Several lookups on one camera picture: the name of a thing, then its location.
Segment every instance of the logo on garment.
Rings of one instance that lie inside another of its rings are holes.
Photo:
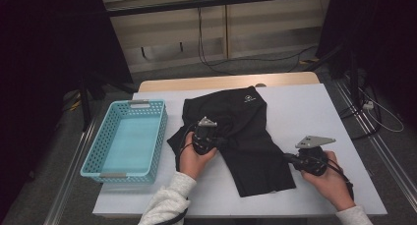
[[[252,97],[251,95],[247,95],[247,96],[245,96],[245,102],[249,102],[249,101],[256,100],[256,99],[257,99],[257,98]]]

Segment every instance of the basket handle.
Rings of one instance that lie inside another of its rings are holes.
[[[127,173],[100,173],[100,178],[127,178]]]
[[[150,108],[148,99],[128,100],[131,108]]]

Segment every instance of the person's left hand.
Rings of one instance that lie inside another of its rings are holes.
[[[193,148],[193,136],[194,132],[188,133],[185,139],[185,148],[180,156],[180,172],[187,174],[194,180],[197,180],[200,173],[205,169],[206,164],[215,156],[217,148],[214,147],[205,155],[199,155]]]

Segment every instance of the hand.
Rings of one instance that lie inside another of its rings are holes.
[[[334,152],[325,151],[325,153],[328,155],[330,160],[337,163]],[[337,166],[330,160],[328,163],[337,168]],[[313,184],[317,191],[319,191],[323,197],[328,199],[328,201],[330,201],[338,211],[356,206],[355,202],[350,197],[343,178],[334,170],[328,168],[325,174],[319,177],[305,171],[301,171],[301,175],[307,182]]]
[[[215,156],[217,149],[213,148],[205,155],[197,154],[193,148],[193,133],[190,132],[186,136],[185,148],[180,156],[180,172],[197,180],[200,173],[205,169],[206,164]]]

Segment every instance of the basket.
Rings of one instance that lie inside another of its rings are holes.
[[[81,175],[99,183],[153,184],[166,122],[163,100],[111,103]]]

